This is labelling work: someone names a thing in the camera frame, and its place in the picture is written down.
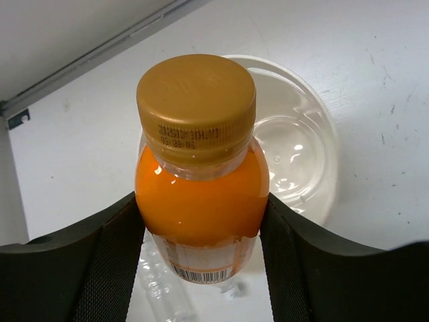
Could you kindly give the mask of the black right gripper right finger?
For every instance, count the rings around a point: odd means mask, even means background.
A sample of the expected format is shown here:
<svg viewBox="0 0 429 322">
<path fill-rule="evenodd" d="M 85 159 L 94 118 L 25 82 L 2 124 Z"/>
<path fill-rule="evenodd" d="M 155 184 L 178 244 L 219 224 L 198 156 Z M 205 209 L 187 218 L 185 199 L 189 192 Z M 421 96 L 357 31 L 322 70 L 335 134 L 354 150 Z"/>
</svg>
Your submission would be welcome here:
<svg viewBox="0 0 429 322">
<path fill-rule="evenodd" d="M 380 250 L 270 195 L 261 244 L 275 321 L 427 321 L 428 242 Z"/>
</svg>

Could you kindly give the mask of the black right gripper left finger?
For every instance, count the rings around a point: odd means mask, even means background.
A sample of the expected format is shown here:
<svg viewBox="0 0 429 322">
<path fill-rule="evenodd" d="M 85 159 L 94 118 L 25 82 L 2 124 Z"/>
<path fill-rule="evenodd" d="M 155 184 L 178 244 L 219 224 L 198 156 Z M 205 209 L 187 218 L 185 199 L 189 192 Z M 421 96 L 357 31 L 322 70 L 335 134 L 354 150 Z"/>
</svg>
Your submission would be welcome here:
<svg viewBox="0 0 429 322">
<path fill-rule="evenodd" d="M 1 320 L 125 321 L 144 232 L 130 193 L 68 227 L 1 246 Z"/>
</svg>

